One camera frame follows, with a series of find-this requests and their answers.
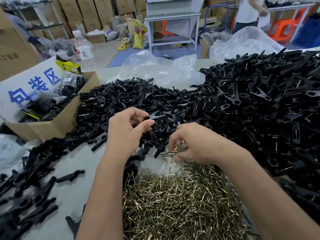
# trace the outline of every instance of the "white sign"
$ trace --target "white sign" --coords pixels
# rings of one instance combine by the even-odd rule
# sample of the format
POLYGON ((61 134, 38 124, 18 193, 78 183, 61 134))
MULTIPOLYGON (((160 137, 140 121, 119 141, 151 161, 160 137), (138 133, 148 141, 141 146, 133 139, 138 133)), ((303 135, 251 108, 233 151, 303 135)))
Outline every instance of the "white sign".
POLYGON ((63 70, 54 56, 0 82, 0 116, 7 122, 19 122, 24 116, 21 108, 30 101, 29 95, 34 90, 54 90, 62 77, 63 70))

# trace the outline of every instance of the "open cardboard box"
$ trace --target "open cardboard box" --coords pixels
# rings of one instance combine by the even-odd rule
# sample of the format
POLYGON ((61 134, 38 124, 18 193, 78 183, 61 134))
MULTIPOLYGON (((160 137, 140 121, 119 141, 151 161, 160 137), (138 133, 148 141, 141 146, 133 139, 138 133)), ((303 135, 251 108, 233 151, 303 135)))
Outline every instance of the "open cardboard box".
MULTIPOLYGON (((83 75, 89 81, 80 89, 79 93, 90 92, 91 89, 101 85, 95 72, 84 72, 83 75)), ((80 105, 81 99, 78 95, 52 121, 6 123, 6 125, 25 141, 38 138, 43 141, 53 137, 64 138, 66 133, 72 132, 76 128, 76 117, 80 105)))

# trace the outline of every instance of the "blue floor mat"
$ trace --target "blue floor mat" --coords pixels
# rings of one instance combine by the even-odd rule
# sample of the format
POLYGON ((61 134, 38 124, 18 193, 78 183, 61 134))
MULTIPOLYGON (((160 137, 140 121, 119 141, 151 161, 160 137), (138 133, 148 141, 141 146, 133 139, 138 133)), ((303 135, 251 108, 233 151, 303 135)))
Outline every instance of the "blue floor mat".
MULTIPOLYGON (((152 50, 152 54, 155 57, 169 55, 169 56, 172 56, 174 59, 177 59, 182 56, 194 54, 194 48, 195 48, 194 44, 191 44, 190 46, 180 46, 180 47, 174 46, 174 45, 161 45, 161 46, 154 47, 152 50)), ((109 64, 108 68, 121 66, 127 57, 129 57, 132 54, 138 53, 140 51, 142 50, 133 49, 132 47, 123 51, 119 51, 118 54, 114 57, 114 59, 109 64)), ((200 51, 201 51, 201 45, 198 44, 197 50, 196 50, 198 59, 200 58, 200 51)))

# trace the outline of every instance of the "yellow sack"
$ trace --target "yellow sack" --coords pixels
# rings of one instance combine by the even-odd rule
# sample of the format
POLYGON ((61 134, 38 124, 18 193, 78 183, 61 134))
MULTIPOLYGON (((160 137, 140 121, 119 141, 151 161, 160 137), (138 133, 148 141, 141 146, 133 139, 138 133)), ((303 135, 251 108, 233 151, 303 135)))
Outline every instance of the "yellow sack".
POLYGON ((121 45, 118 46, 118 51, 124 51, 126 49, 126 44, 122 43, 121 45))
POLYGON ((143 49, 142 42, 143 42, 142 33, 137 34, 135 32, 134 33, 134 44, 133 44, 132 48, 142 50, 143 49))

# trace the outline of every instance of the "person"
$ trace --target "person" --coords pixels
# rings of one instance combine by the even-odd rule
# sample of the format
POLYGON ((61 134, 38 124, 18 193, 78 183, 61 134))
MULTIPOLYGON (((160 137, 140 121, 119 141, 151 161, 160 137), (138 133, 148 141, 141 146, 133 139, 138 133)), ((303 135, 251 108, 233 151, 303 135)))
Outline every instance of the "person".
POLYGON ((29 28, 29 25, 25 21, 23 21, 21 18, 15 16, 15 15, 12 15, 9 11, 6 11, 5 14, 7 15, 8 19, 10 19, 10 21, 14 24, 14 26, 18 28, 18 30, 22 33, 24 38, 29 43, 31 43, 33 45, 40 44, 40 42, 38 41, 39 37, 31 36, 28 33, 27 28, 29 28))
MULTIPOLYGON (((131 107, 109 120, 106 149, 94 182, 76 240, 120 240, 122 178, 127 159, 136 151, 143 133, 151 130, 149 114, 131 107)), ((320 236, 314 222, 262 169, 246 149, 197 123, 182 124, 171 135, 169 150, 188 145, 174 159, 218 165, 237 189, 263 239, 308 239, 320 236)))
POLYGON ((240 0, 233 34, 244 27, 257 27, 259 16, 265 17, 267 14, 268 10, 264 5, 264 0, 240 0))

